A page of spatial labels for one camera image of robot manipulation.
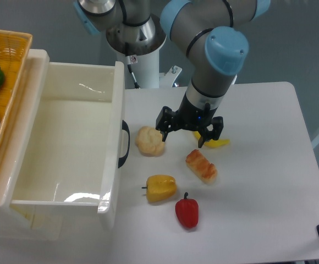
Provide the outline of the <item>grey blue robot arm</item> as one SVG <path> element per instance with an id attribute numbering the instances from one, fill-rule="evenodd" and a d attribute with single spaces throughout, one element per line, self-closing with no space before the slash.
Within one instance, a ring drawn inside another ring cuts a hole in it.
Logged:
<path id="1" fill-rule="evenodd" d="M 198 145 L 217 140 L 224 127 L 215 112 L 241 71 L 249 44 L 235 27 L 267 12 L 270 1 L 170 1 L 160 16 L 149 1 L 75 1 L 86 30 L 106 39 L 125 64 L 132 87 L 144 86 L 166 40 L 172 41 L 195 71 L 178 110 L 163 107 L 156 119 L 162 139 L 180 129 L 197 131 Z"/>

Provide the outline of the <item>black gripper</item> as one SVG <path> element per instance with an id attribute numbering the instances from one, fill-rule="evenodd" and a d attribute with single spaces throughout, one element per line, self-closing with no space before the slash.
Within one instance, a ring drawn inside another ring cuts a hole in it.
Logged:
<path id="1" fill-rule="evenodd" d="M 162 141 L 166 141 L 170 132 L 179 129 L 198 131 L 200 138 L 197 146 L 202 148 L 204 143 L 218 140 L 224 128 L 223 117 L 213 117 L 216 110 L 208 102 L 203 104 L 203 108 L 198 108 L 184 95 L 177 111 L 173 111 L 167 106 L 162 107 L 156 119 L 155 129 L 161 133 Z"/>

